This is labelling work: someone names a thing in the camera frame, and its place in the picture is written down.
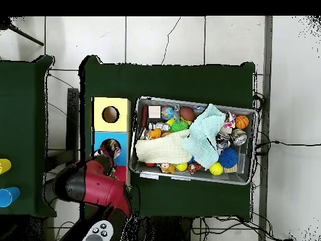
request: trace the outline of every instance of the yellow cup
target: yellow cup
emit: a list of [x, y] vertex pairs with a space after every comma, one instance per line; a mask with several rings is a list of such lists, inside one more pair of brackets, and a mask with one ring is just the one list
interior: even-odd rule
[[0, 174], [9, 171], [11, 168], [11, 161], [8, 159], [0, 159]]

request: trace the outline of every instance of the green table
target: green table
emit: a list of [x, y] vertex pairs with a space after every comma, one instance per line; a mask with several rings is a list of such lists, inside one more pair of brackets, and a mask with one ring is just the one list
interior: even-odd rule
[[[91, 98], [119, 97], [132, 103], [139, 96], [252, 108], [253, 63], [241, 66], [143, 66], [101, 64], [88, 56], [80, 65], [85, 96], [85, 149], [91, 151]], [[142, 216], [207, 217], [239, 215], [250, 219], [250, 184], [228, 185], [203, 181], [159, 180], [131, 173], [140, 189]]]
[[0, 158], [12, 167], [0, 175], [0, 188], [17, 186], [21, 196], [0, 214], [55, 216], [42, 200], [45, 171], [45, 74], [53, 59], [0, 62]]

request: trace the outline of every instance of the blue cup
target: blue cup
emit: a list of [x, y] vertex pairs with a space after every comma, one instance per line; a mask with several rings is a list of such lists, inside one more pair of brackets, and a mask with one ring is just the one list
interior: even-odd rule
[[20, 194], [20, 189], [16, 186], [1, 189], [0, 207], [8, 207], [12, 202], [19, 198]]

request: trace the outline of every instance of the orange basketball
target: orange basketball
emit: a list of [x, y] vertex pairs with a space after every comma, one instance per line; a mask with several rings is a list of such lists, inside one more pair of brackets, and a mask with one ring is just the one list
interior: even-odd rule
[[248, 123], [249, 123], [248, 118], [245, 115], [238, 115], [235, 118], [235, 126], [238, 129], [244, 129], [245, 127], [248, 126]]

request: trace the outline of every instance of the gray plastic bin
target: gray plastic bin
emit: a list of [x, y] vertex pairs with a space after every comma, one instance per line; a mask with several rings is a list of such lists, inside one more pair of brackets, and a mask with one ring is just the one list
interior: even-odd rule
[[[150, 177], [158, 179], [158, 176], [170, 176], [173, 179], [179, 180], [201, 180], [201, 181], [209, 181], [209, 182], [219, 182], [219, 183], [229, 183], [235, 185], [246, 185], [250, 180], [250, 173], [252, 172], [252, 167], [254, 163], [254, 149], [256, 143], [256, 135], [258, 130], [258, 113], [255, 110], [251, 109], [242, 109], [236, 107], [226, 107], [216, 105], [216, 107], [222, 111], [230, 111], [236, 115], [246, 115], [249, 118], [249, 125], [243, 129], [248, 136], [248, 140], [242, 146], [231, 145], [233, 149], [238, 152], [238, 172], [237, 173], [223, 173], [219, 176], [214, 176], [209, 172], [209, 170], [205, 171], [204, 168], [196, 171], [194, 174], [182, 173], [176, 171], [175, 174], [164, 174], [160, 171], [159, 167], [154, 166], [152, 168], [145, 165], [145, 163], [139, 162], [136, 152], [135, 152], [135, 144], [138, 139], [138, 134], [140, 133], [141, 126], [140, 120], [142, 117], [142, 107], [143, 105], [160, 105], [160, 106], [174, 106], [174, 104], [179, 104], [180, 106], [188, 106], [188, 107], [197, 107], [197, 106], [207, 106], [207, 104], [199, 104], [194, 102], [182, 102], [177, 100], [169, 100], [169, 99], [160, 99], [153, 97], [140, 97], [136, 101], [135, 106], [135, 119], [134, 124], [137, 127], [134, 129], [132, 136], [132, 143], [130, 148], [130, 159], [129, 159], [129, 169], [132, 172], [142, 174], [142, 177]], [[149, 122], [160, 122], [162, 119], [147, 119], [147, 125]]]

